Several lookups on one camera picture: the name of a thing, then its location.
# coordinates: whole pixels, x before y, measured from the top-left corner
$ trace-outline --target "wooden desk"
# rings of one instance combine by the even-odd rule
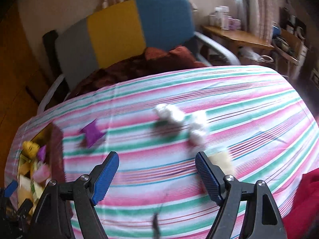
[[[202,26],[205,32],[226,39],[232,43],[232,46],[247,46],[252,48],[260,48],[273,50],[274,47],[266,41],[254,36],[251,33],[241,30],[222,30],[213,26]]]

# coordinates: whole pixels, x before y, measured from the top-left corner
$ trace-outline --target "purple toy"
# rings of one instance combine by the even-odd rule
[[[86,125],[81,130],[82,133],[85,134],[85,138],[87,140],[87,148],[90,148],[95,144],[97,140],[99,140],[106,133],[100,132],[96,127],[96,119],[93,120],[90,124]]]
[[[42,146],[39,149],[39,151],[37,153],[38,160],[44,162],[46,153],[47,153],[47,145]]]

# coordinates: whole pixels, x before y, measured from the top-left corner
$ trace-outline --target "yellow plush toy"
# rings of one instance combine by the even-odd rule
[[[37,156],[37,152],[39,151],[40,146],[32,141],[24,141],[22,144],[22,148],[25,156],[32,160]]]

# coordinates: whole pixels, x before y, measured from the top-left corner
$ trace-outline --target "white armrest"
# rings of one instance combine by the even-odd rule
[[[63,81],[64,75],[59,75],[59,77],[54,81],[53,85],[50,87],[50,89],[47,91],[47,94],[44,96],[42,101],[40,102],[40,105],[37,110],[37,115],[41,114],[44,112],[45,107],[47,104],[50,102],[52,99],[52,96],[54,95],[55,91],[57,90],[58,86],[60,83]]]

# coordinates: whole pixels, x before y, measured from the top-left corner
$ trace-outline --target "tablecloth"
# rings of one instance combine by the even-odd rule
[[[175,104],[186,113],[181,128],[159,122],[156,104]],[[205,110],[205,146],[189,141],[190,114]],[[106,135],[92,148],[80,130],[97,119]],[[152,238],[160,211],[163,238],[205,238],[218,207],[202,188],[194,157],[217,146],[230,150],[237,178],[265,180],[282,216],[291,208],[301,175],[319,167],[318,125],[293,87],[260,66],[199,68],[126,81],[71,99],[23,124],[14,138],[5,182],[16,178],[22,142],[48,123],[63,131],[67,181],[89,173],[110,151],[120,166],[106,197],[96,207],[109,238]],[[16,194],[12,197],[16,206]],[[239,235],[240,204],[232,238]],[[73,229],[82,238],[74,214]]]

